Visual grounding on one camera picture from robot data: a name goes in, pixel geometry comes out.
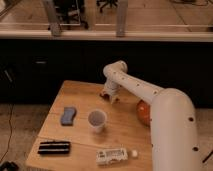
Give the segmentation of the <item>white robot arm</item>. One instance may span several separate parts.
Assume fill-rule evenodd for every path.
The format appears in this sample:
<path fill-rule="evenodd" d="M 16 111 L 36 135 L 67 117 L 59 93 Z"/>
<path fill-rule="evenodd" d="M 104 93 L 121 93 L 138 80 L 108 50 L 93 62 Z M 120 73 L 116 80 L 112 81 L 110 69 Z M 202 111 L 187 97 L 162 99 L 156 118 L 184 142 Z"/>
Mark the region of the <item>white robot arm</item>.
<path fill-rule="evenodd" d="M 183 91 L 162 88 L 127 73 L 120 60 L 106 65 L 102 92 L 114 102 L 120 86 L 150 105 L 153 171 L 202 171 L 195 107 Z"/>

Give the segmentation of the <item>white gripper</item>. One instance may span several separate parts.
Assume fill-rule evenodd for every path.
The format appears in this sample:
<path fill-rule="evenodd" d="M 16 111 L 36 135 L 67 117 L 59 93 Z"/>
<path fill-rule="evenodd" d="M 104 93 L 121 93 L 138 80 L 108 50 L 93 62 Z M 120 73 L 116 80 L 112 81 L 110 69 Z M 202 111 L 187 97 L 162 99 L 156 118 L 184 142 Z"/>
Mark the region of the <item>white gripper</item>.
<path fill-rule="evenodd" d="M 104 84 L 103 93 L 109 95 L 110 98 L 104 99 L 104 100 L 109 101 L 110 104 L 113 104 L 119 101 L 119 98 L 117 96 L 119 88 L 120 88 L 119 84 L 107 79 Z"/>

